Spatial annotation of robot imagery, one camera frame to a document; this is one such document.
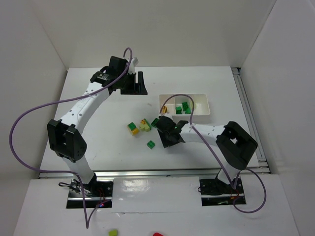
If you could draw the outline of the green two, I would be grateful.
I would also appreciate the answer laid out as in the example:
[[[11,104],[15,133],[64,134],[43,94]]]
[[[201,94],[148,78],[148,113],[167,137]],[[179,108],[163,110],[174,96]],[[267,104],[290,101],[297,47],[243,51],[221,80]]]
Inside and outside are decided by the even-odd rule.
[[[182,103],[182,107],[183,107],[183,111],[185,111],[187,108],[190,108],[188,102],[183,102],[183,103]]]
[[[151,123],[151,126],[154,127],[154,128],[157,128],[157,123],[159,121],[159,118],[155,118],[152,123]]]

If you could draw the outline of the small green lego brick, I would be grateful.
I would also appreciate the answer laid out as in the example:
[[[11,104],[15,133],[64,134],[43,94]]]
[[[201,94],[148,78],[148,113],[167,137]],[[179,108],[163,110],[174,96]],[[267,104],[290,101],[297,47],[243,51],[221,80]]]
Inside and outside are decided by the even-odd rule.
[[[153,149],[156,146],[156,144],[151,140],[148,141],[146,145],[149,149]]]

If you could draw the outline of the green lego plate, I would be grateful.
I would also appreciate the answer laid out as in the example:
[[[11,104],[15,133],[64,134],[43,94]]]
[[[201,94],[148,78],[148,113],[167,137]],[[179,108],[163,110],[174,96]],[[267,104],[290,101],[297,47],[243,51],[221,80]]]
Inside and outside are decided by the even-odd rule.
[[[175,107],[175,112],[177,115],[182,114],[182,107],[181,106]]]

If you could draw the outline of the white divided plastic container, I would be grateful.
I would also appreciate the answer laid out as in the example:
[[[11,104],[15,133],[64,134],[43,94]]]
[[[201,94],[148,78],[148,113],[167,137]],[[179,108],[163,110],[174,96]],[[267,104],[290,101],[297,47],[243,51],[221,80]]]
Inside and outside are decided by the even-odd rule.
[[[173,116],[190,116],[194,104],[194,116],[209,116],[210,107],[206,94],[188,94],[190,98],[183,95],[160,94],[159,106],[161,114],[169,113]]]

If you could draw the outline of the yellow orange lego piece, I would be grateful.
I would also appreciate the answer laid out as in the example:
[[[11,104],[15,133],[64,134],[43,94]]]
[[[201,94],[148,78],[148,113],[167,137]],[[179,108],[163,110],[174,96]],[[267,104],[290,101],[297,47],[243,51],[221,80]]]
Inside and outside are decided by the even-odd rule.
[[[166,107],[166,106],[163,106],[163,108],[162,108],[162,113],[163,114],[166,114],[166,113],[168,113],[169,111],[168,111],[168,108]]]

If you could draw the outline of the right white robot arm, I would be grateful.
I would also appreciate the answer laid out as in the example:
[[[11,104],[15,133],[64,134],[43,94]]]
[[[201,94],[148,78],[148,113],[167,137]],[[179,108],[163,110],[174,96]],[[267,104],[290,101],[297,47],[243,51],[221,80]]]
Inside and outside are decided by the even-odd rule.
[[[210,126],[185,120],[175,123],[172,118],[161,116],[155,127],[164,148],[178,143],[205,144],[221,167],[217,180],[233,187],[233,180],[246,169],[258,147],[256,140],[234,121]]]

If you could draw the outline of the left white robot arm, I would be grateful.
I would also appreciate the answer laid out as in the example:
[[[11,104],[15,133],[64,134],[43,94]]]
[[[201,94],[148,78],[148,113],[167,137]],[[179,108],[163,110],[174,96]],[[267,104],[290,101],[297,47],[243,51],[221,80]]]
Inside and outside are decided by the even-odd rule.
[[[109,65],[91,77],[83,98],[59,120],[52,119],[47,124],[50,149],[75,173],[75,183],[86,192],[100,186],[85,158],[87,143],[82,133],[92,115],[112,92],[120,90],[124,95],[147,94],[143,73],[135,72],[137,64],[137,58],[126,60],[112,56]]]

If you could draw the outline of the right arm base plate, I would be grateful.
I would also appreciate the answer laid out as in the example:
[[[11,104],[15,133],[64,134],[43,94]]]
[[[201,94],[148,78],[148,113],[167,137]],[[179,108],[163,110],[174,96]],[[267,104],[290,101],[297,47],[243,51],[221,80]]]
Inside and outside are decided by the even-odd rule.
[[[246,204],[243,184],[240,178],[237,179],[236,189],[214,178],[200,179],[199,183],[200,186],[197,191],[201,194],[203,207],[233,205],[234,201],[236,205]]]

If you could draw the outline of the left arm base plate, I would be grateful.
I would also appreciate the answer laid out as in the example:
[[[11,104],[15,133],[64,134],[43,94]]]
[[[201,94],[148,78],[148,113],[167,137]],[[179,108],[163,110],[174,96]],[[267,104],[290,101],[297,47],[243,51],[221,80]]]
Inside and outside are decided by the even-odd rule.
[[[69,189],[67,209],[83,208],[83,194],[76,180],[72,179],[70,183],[59,182],[58,186]],[[98,181],[95,190],[84,189],[86,208],[95,208],[98,204],[100,204],[99,208],[111,208],[113,187],[113,181]]]

